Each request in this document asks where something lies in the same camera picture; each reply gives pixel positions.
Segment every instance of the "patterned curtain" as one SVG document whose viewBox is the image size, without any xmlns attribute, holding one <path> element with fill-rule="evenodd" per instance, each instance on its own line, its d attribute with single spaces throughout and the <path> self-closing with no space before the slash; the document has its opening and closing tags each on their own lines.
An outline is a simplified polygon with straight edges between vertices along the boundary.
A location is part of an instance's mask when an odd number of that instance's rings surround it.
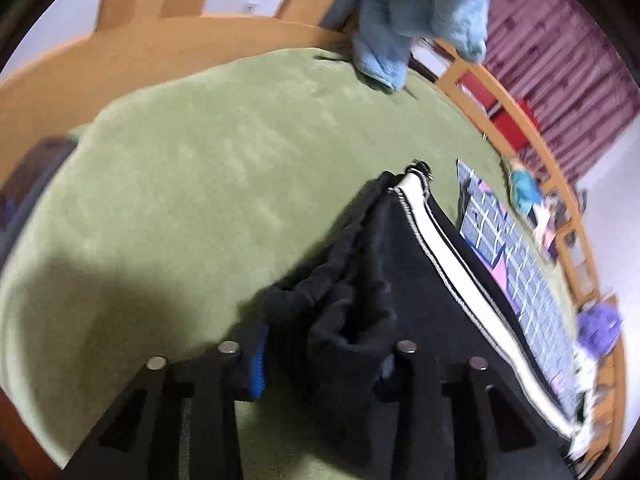
<svg viewBox="0 0 640 480">
<path fill-rule="evenodd" d="M 484 64 L 512 96 L 529 102 L 571 182 L 640 111 L 638 86 L 576 0 L 492 0 Z M 520 155 L 541 170 L 531 149 Z"/>
</svg>

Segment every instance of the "purple fluffy toy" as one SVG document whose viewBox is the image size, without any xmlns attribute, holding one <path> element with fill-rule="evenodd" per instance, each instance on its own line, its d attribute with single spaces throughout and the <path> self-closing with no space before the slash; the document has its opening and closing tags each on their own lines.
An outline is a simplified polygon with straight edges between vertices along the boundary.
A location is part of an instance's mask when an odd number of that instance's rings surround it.
<svg viewBox="0 0 640 480">
<path fill-rule="evenodd" d="M 622 318 L 615 307 L 597 303 L 578 314 L 578 343 L 593 358 L 613 350 L 620 337 Z"/>
</svg>

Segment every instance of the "light blue blanket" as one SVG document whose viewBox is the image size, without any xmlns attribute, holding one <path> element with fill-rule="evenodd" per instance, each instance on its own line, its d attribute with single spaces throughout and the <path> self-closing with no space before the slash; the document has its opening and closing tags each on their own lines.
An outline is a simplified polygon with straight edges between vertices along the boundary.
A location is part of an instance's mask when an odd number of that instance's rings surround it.
<svg viewBox="0 0 640 480">
<path fill-rule="evenodd" d="M 354 1 L 336 0 L 330 14 L 348 14 L 336 7 Z M 362 73 L 396 91 L 404 86 L 415 37 L 441 38 L 463 59 L 481 62 L 486 53 L 489 1 L 361 0 L 353 63 Z"/>
</svg>

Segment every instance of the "electrical outlet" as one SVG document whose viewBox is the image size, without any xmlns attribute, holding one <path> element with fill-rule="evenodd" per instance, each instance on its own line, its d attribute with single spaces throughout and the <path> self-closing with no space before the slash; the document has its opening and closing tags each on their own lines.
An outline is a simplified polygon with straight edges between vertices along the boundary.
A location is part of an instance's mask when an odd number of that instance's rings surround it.
<svg viewBox="0 0 640 480">
<path fill-rule="evenodd" d="M 255 13 L 255 9 L 257 9 L 257 8 L 258 8 L 258 3 L 256 3 L 256 2 L 247 2 L 242 7 L 242 13 L 243 14 L 254 14 Z"/>
</svg>

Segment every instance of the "green blanket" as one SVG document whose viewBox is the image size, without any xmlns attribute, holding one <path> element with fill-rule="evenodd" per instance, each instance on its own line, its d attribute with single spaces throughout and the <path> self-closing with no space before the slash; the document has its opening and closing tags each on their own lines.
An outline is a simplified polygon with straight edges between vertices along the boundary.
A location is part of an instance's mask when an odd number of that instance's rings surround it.
<svg viewBox="0 0 640 480">
<path fill-rule="evenodd" d="M 368 179 L 422 158 L 457 220 L 459 157 L 507 200 L 497 154 L 431 83 L 410 73 L 389 95 L 315 49 L 118 99 L 84 129 L 2 274 L 2 387 L 63 465 L 148 357 L 215 344 Z M 275 383 L 238 404 L 245 478 L 350 478 Z"/>
</svg>

